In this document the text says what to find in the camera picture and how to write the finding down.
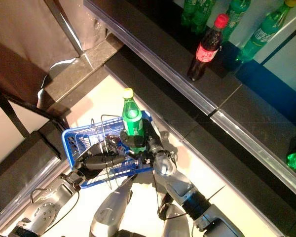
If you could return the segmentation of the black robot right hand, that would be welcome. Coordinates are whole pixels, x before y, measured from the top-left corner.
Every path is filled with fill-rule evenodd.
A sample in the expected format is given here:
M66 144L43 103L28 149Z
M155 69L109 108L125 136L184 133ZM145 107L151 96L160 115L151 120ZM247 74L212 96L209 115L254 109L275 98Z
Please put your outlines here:
M147 119L143 119L143 130L143 136L128 135L125 130L120 132L122 143L128 146L132 151L134 151L135 148L146 147L143 152L136 152L134 155L130 155L130 157L134 159L139 159L140 157L146 159L151 158L153 162L155 160L162 161L167 159L161 139L155 132L151 122Z

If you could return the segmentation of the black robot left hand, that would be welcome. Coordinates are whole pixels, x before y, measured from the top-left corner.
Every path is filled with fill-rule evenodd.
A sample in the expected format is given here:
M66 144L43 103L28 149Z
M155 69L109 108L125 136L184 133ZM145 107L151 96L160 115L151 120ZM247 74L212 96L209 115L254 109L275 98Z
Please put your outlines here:
M93 144L75 161L73 171L81 172L85 179L93 179L108 167L122 163L126 157L113 151L103 152L99 143Z

